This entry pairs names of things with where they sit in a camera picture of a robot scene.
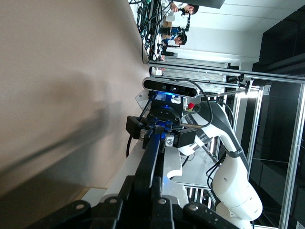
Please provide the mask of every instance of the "camera lens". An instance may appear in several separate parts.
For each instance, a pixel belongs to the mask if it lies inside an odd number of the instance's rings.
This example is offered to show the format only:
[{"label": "camera lens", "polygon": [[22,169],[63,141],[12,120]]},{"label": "camera lens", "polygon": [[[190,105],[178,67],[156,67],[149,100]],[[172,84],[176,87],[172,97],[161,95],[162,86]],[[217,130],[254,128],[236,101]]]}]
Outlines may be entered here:
[{"label": "camera lens", "polygon": [[178,91],[178,88],[175,87],[175,86],[172,86],[172,87],[171,87],[171,91],[172,91],[172,92],[177,92],[177,91]]}]

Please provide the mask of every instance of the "ceiling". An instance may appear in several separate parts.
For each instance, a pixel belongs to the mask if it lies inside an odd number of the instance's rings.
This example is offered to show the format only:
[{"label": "ceiling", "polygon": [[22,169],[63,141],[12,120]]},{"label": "ceiling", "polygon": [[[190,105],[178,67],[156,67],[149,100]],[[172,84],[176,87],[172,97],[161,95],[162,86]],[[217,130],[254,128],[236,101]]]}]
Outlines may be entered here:
[{"label": "ceiling", "polygon": [[[304,0],[226,0],[220,9],[199,7],[191,26],[263,33],[304,4]],[[175,24],[186,24],[187,19],[175,15]]]}]

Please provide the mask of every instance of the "aluminum frame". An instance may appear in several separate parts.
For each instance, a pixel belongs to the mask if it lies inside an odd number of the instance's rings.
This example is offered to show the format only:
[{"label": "aluminum frame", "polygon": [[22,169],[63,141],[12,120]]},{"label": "aluminum frame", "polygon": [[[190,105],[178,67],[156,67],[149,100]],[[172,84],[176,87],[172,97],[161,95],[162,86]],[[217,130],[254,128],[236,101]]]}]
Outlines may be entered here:
[{"label": "aluminum frame", "polygon": [[217,68],[217,67],[207,67],[200,65],[192,65],[192,64],[173,64],[167,62],[154,62],[149,61],[150,67],[156,68],[174,68],[179,70],[186,71],[195,71],[195,72],[207,72],[207,73],[218,73],[228,76],[239,77],[241,74],[244,77],[249,77],[253,79],[261,79],[261,80],[271,80],[278,82],[287,82],[287,83],[304,83],[305,79],[300,76],[292,76],[292,75],[280,75],[280,74],[270,74],[270,73],[257,73],[250,71],[241,71],[234,69],[226,69],[226,68]]},{"label": "aluminum frame", "polygon": [[283,203],[282,203],[282,210],[281,210],[280,224],[279,224],[280,229],[288,228],[292,194],[295,186],[295,175],[296,175],[296,169],[299,159],[300,145],[301,145],[302,133],[304,127],[304,118],[305,118],[304,112],[305,112],[305,83],[302,83],[300,87],[299,101],[296,111],[294,135],[292,138],[289,164],[286,175],[286,182],[285,182],[285,189],[284,189],[284,196],[283,196]]},{"label": "aluminum frame", "polygon": [[234,99],[233,111],[232,111],[233,117],[234,117],[232,129],[233,129],[234,133],[236,133],[236,128],[237,128],[240,100],[241,100],[241,97],[238,94],[236,94],[235,99]]},{"label": "aluminum frame", "polygon": [[261,112],[263,93],[264,93],[264,87],[261,87],[258,92],[258,97],[256,98],[256,102],[255,102],[253,122],[252,122],[248,155],[247,155],[247,160],[248,160],[248,164],[249,164],[248,180],[250,177],[251,164],[252,164],[252,158],[253,158],[253,153],[254,153],[254,146],[255,146],[255,140],[256,140],[257,127],[258,127],[258,119],[259,119],[259,114]]}]

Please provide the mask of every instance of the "beige wall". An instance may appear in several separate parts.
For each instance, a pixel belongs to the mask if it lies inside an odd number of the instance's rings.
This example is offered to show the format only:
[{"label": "beige wall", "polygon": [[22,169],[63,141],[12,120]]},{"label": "beige wall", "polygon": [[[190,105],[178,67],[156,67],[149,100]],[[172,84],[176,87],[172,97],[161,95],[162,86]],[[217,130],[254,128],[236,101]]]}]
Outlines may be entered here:
[{"label": "beige wall", "polygon": [[0,203],[40,193],[63,204],[82,186],[110,184],[149,75],[141,52],[127,1],[1,2]]}]

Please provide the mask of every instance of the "red object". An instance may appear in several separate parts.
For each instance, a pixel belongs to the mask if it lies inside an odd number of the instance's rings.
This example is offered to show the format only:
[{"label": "red object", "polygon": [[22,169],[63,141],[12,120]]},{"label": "red object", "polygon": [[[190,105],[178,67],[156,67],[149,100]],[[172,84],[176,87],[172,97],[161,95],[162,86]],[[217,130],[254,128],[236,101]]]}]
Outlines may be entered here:
[{"label": "red object", "polygon": [[193,104],[193,103],[189,103],[189,104],[188,104],[187,109],[188,109],[188,110],[193,109],[193,108],[194,108],[194,106],[195,106],[195,104]]}]

